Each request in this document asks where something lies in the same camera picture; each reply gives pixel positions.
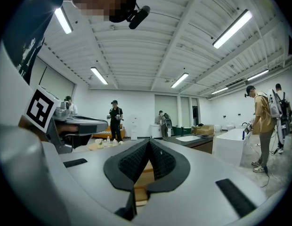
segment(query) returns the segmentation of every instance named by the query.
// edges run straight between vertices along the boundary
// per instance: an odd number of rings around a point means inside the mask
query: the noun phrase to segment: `khaki shirt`
[[[268,98],[264,96],[255,97],[255,115],[260,116],[260,132],[268,132],[274,129],[276,124],[270,116]]]

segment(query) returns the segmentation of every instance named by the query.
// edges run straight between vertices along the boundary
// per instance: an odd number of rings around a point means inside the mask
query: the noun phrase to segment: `ceiling light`
[[[188,77],[188,73],[184,73],[172,86],[171,88],[175,88],[178,86],[179,83],[181,83],[185,78]]]
[[[99,73],[99,71],[96,69],[96,67],[91,67],[90,69],[97,77],[99,80],[101,80],[101,82],[105,85],[107,85],[106,80],[103,78],[103,76]]]
[[[257,78],[257,77],[259,77],[259,76],[261,76],[261,75],[263,75],[263,74],[265,74],[265,73],[267,73],[267,72],[268,72],[268,70],[265,70],[265,71],[263,71],[263,72],[261,72],[261,73],[259,73],[259,74],[256,74],[256,75],[254,75],[254,76],[248,78],[248,81],[250,81],[250,80],[252,80],[252,79],[255,79],[255,78]]]
[[[229,38],[231,38],[239,29],[243,27],[251,18],[252,14],[249,10],[245,10],[228,28],[222,35],[220,35],[213,43],[215,48],[220,48]]]
[[[69,21],[67,20],[65,12],[63,10],[63,7],[57,8],[55,11],[55,15],[56,15],[61,27],[65,31],[65,33],[68,34],[68,33],[72,32],[72,27],[71,27]]]
[[[216,94],[216,93],[220,93],[220,92],[222,92],[222,91],[224,91],[224,90],[227,90],[227,89],[228,89],[228,87],[225,87],[225,88],[220,89],[220,90],[217,90],[217,91],[215,91],[215,92],[213,92],[213,93],[211,93],[211,94],[214,95],[214,94]]]

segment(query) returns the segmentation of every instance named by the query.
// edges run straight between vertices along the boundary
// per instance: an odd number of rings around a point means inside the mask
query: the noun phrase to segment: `person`
[[[254,86],[249,85],[246,88],[247,96],[255,99],[255,120],[246,131],[250,132],[252,128],[260,122],[260,144],[261,156],[258,161],[253,161],[251,164],[256,166],[254,172],[265,172],[265,167],[269,157],[269,143],[275,128],[275,121],[270,115],[268,96],[263,91],[257,91]]]
[[[164,116],[164,112],[163,111],[159,111],[158,124],[161,125],[161,132],[162,132],[163,139],[168,137],[168,128],[167,128],[167,125],[166,125],[166,118]]]
[[[72,98],[70,96],[65,97],[65,101],[69,103],[69,110],[72,115],[78,114],[77,106],[72,102]]]
[[[281,85],[280,84],[276,84],[276,92],[278,95],[278,98],[280,101],[282,101],[282,116],[281,116],[281,124],[286,124],[287,127],[289,127],[289,123],[288,121],[290,120],[289,118],[291,118],[292,116],[292,109],[291,109],[291,105],[289,103],[288,100],[288,96],[285,92],[282,91]],[[280,143],[280,140],[278,141],[278,153],[281,154],[283,153],[283,144]]]
[[[44,44],[44,33],[53,14],[64,1],[71,2],[84,15],[107,16],[110,21],[121,22],[134,11],[136,0],[25,0],[16,10],[2,36],[6,52],[20,76],[30,84],[32,67]],[[22,116],[19,127],[30,129],[41,140],[42,133]],[[77,126],[60,124],[59,132],[76,132]]]
[[[121,131],[120,131],[120,121],[123,119],[123,111],[118,107],[118,101],[112,101],[112,109],[109,111],[110,120],[110,130],[112,132],[112,139],[116,139],[118,142],[122,141]]]

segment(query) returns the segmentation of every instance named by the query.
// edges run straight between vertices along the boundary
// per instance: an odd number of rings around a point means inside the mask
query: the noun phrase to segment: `black cap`
[[[253,87],[252,85],[249,85],[247,88],[246,88],[246,93],[248,94],[248,96],[250,96],[250,91],[251,89],[254,89],[255,87]]]
[[[126,4],[121,4],[120,9],[115,10],[115,15],[109,16],[109,21],[120,23],[127,19],[135,10],[137,0],[126,0]]]

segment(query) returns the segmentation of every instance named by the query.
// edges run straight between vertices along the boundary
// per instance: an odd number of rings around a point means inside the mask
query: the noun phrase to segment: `white shirt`
[[[70,105],[69,110],[70,110],[71,114],[73,114],[73,115],[78,114],[77,106],[74,105],[74,103],[72,103],[72,104]]]
[[[279,90],[279,91],[277,91],[277,94],[279,95],[280,99],[283,100],[283,96],[284,96],[283,91],[282,90]],[[287,102],[289,102],[287,93],[285,93],[285,100]]]

